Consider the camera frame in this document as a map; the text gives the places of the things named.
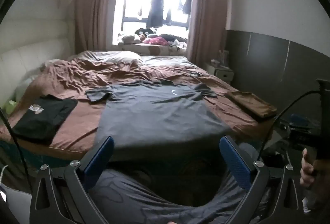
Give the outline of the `person's right hand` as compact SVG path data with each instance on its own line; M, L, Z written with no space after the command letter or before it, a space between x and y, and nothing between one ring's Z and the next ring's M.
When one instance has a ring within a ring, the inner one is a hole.
M316 182L315 170L319 169L319 160L311 163L307 148L302 152L302 168L300 170L300 185L306 189L313 189Z

